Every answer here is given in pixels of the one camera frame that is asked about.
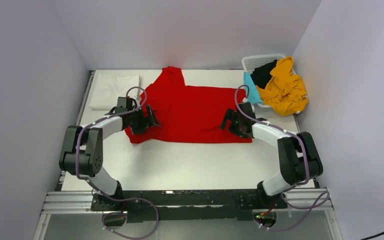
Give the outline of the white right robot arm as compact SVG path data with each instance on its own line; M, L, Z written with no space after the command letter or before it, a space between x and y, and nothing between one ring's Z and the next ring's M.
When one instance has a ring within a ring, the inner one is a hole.
M324 167L314 139L309 132L292 132L268 119L257 118L249 102L227 109L220 128L244 138L260 140L274 147L278 153L279 170L257 186L256 203L269 207L285 190L320 176Z

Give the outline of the red t-shirt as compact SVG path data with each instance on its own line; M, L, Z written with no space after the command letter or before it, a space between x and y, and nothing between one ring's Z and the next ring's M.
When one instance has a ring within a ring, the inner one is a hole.
M225 144L251 143L220 128L227 109L236 107L246 96L243 89L214 86L186 85L182 70L168 66L141 94L159 121L145 133L134 134L125 130L132 144L155 139L175 143Z

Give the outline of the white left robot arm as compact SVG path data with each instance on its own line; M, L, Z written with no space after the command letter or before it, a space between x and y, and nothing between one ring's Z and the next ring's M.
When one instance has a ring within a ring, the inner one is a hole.
M110 176L103 166L104 140L111 135L130 130L144 134L160 122L148 104L145 109L134 98L119 97L117 104L102 118L86 125L70 125L64 135L59 167L62 171L86 181L96 193L104 196L104 204L111 210L124 203L120 182Z

